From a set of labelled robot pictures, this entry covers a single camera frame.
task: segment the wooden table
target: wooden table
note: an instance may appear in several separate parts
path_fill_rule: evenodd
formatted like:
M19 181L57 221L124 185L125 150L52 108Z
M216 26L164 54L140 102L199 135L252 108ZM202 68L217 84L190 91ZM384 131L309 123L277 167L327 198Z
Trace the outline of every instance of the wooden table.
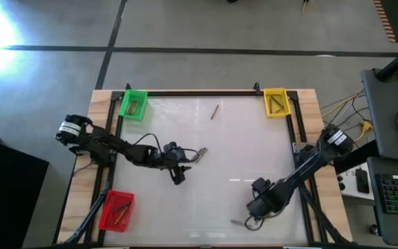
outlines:
M319 109L319 103L317 102L316 92L314 89L295 89L295 91L297 91L298 93L307 140L309 143L315 143L323 128L323 121ZM97 126L105 127L106 125L111 93L112 90L93 91L90 108L88 110L88 117ZM116 130L118 110L119 107L116 106L115 114L113 115L111 133L115 133ZM296 125L297 121L294 113L292 113L292 118L293 124L295 124L294 133L296 134L296 139L299 141L300 135L298 127ZM77 159L75 170L89 163L89 156L80 156ZM59 236L57 240L58 243L65 241L67 238L69 238L69 236L74 232L74 230L80 225L84 217L87 215L90 209L93 185L95 182L97 171L96 169L96 165L90 166L87 169L78 172L78 174L73 177L70 184L70 192L67 198L64 217L59 231ZM103 174L104 179L101 188L104 187L107 175L106 172L104 172ZM341 197L339 185L337 183L337 176L334 168L331 166L323 167L315 174L315 179L323 212L332 222L334 227L346 239L352 241L350 226L348 224L347 216L345 213L345 207L343 206L343 200ZM97 218L99 218L101 211L102 209L99 210ZM312 220L314 238L316 241L318 241L319 234L317 230L317 222L311 208L310 216ZM99 220L96 219L93 229L93 240L96 240L97 238L98 223Z

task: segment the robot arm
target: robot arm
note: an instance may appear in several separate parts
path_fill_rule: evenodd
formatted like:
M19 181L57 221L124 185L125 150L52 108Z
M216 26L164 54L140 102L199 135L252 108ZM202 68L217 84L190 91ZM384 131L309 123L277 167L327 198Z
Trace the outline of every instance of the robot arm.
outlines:
M317 145L305 146L297 154L300 165L287 178L276 183L259 178L253 182L253 192L257 197L247 204L249 218L245 226L250 230L258 230L247 225L250 219L262 221L279 215L290 202L294 190L317 170L332 160L342 159L352 151L353 140L333 125L328 125L317 141Z
M92 128L92 133L87 133L87 127ZM191 167L179 166L179 163L192 163L206 151L205 148L202 148L190 160L185 155L185 149L178 147L175 142L165 145L162 151L156 136L158 148L150 145L138 145L141 139L134 144L130 144L110 134L104 128L95 126L89 118L78 115L67 115L55 138L63 145L74 145L69 149L75 154L88 151L91 159L98 164L112 163L112 151L114 151L124 155L128 161L136 166L167 169L176 185L185 180L184 172L191 169Z

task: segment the plastic bin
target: plastic bin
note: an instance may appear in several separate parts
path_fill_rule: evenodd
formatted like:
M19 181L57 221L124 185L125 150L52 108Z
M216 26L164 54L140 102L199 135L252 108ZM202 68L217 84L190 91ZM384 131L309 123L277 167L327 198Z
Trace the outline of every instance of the plastic bin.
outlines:
M130 206L125 211L124 208L120 209L127 203L130 203ZM125 232L129 226L134 204L134 194L115 190L108 191L101 219L99 220L99 228L114 232Z
M263 89L263 99L268 118L282 118L291 114L285 89Z
M147 95L148 93L146 91L125 91L125 98L122 100L119 115L126 119L142 120L145 113ZM135 108L135 111L131 113L134 102L137 102L138 106Z

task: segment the black metal frame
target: black metal frame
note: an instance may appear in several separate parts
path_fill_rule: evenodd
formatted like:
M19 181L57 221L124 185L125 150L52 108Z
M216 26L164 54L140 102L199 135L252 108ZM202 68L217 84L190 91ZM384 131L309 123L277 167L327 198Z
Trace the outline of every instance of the black metal frame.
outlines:
M124 95L125 91L114 91L112 92L111 95L111 101L110 101L110 107L108 109L108 116L107 116L107 121L106 121L106 129L109 131L111 129L111 123L113 120L113 115L115 113L115 106L118 100L122 99L122 96ZM303 118L302 118L302 113L301 109L299 106L299 97L297 95L296 91L287 91L288 96L290 97L290 100L293 101L294 104L294 109L296 112L296 119L298 122L298 130L300 133L301 137L301 142L306 142L306 134L305 134L305 128L303 126ZM232 91L232 90L216 90L216 91L148 91L148 96L214 96L214 95L219 95L219 96L263 96L263 91L260 90L259 84L256 83L254 85L254 90L246 90L246 91ZM293 149L293 143L296 142L296 136L294 134L294 126L293 122L291 119L291 115L288 115L287 117L287 126L288 126L288 132L290 135L290 145L291 148ZM116 131L115 135L120 136L121 135L121 127L122 127L122 117L119 116L117 120L117 126L116 126ZM295 167L298 167L296 164L296 160L294 158L294 164ZM93 204L97 197L99 196L100 192L100 187L101 187L101 181L102 181L102 175L103 175L104 167L98 166L97 173L96 173L96 178L95 178L95 184L93 188L93 195L92 195L92 200L91 203ZM110 187L113 186L113 179L114 179L114 173L115 173L115 163L113 163L110 166L110 169L108 171L108 176L107 176L107 182L110 182ZM320 200L319 200L319 195L317 192L316 188L316 183L314 177L309 179L310 181L310 189L312 193L312 197L314 201L317 203L317 205L320 207ZM301 197L301 205L302 205L302 211L303 211L303 219L305 223L305 230L307 233L307 240L308 243L314 243L316 242L314 240L314 233L312 230L312 224L311 224L311 218L310 218L310 213L307 205L307 201L305 200L303 196L303 190L304 188L306 189L306 186L302 184L299 186L299 192L300 192L300 197ZM57 230L55 233L55 240L54 243L56 243L57 240L57 235L59 234L59 229L61 225L61 221L63 219L64 215L64 209L65 209L65 204L63 205L63 209L61 212L61 218L59 220L59 224L57 226ZM319 227L319 234L321 235L321 242L326 243L328 240L326 239L326 233L321 225L321 222L319 221L318 218L318 227ZM93 221L91 221L86 229L86 236L84 237L84 244L87 246L104 246L104 237L105 237L105 231L104 230L99 230L99 234L97 236L97 242L93 243L91 241L91 234L93 233Z

